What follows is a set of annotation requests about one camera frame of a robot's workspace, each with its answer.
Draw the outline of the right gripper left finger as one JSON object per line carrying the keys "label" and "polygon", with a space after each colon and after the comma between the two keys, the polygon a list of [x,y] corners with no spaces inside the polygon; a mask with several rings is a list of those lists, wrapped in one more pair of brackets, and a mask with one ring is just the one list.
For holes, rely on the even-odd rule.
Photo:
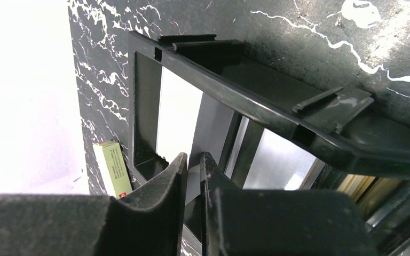
{"label": "right gripper left finger", "polygon": [[0,255],[179,255],[187,155],[130,194],[0,194]]}

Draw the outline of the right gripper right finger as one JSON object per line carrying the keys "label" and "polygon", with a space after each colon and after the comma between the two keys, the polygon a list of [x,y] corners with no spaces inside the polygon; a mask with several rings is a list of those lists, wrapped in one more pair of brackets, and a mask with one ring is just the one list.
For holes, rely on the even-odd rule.
{"label": "right gripper right finger", "polygon": [[242,189],[208,152],[200,174],[203,255],[378,255],[344,193]]}

